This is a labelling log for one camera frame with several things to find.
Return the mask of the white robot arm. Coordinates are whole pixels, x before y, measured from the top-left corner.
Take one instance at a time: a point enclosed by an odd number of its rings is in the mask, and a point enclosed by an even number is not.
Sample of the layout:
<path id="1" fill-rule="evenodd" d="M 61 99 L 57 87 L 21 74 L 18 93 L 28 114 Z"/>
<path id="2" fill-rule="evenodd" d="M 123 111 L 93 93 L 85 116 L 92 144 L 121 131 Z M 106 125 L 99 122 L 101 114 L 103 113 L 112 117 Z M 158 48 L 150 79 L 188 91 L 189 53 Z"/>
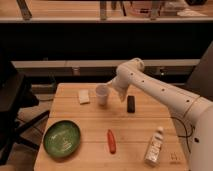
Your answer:
<path id="1" fill-rule="evenodd" d="M 121 63 L 116 68 L 116 76 L 107 85 L 117 91 L 121 101 L 133 85 L 187 118 L 195 127 L 189 170 L 213 171 L 213 101 L 152 78 L 143 73 L 144 68 L 140 58 Z"/>

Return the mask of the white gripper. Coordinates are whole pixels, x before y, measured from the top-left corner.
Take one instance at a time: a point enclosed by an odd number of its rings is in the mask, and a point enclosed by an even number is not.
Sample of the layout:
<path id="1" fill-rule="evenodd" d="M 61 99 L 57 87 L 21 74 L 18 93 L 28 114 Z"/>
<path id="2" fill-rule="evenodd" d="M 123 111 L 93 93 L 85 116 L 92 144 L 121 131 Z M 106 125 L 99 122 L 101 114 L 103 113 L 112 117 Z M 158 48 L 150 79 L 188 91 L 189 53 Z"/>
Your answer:
<path id="1" fill-rule="evenodd" d="M 126 99 L 129 83 L 123 78 L 115 77 L 114 79 L 108 81 L 106 85 L 108 87 L 113 87 L 117 91 L 121 101 L 124 101 Z"/>

